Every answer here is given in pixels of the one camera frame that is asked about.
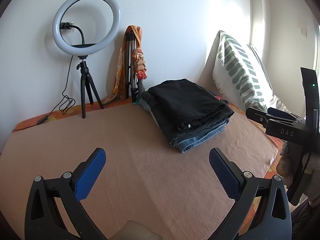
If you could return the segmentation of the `right gloved hand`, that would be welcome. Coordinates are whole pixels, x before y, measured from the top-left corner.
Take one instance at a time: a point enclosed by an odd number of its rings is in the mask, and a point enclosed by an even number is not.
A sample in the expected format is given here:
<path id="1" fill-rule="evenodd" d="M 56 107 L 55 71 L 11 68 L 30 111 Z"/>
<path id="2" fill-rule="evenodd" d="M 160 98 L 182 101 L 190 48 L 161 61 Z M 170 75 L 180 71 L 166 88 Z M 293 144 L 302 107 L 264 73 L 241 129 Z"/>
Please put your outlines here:
<path id="1" fill-rule="evenodd" d="M 290 160 L 290 146 L 287 141 L 282 146 L 280 156 L 276 170 L 286 187 L 289 188 L 293 182 L 294 174 Z M 311 154 L 306 170 L 311 171 L 312 174 L 303 193 L 307 196 L 310 206 L 317 207 L 319 206 L 319 153 Z"/>

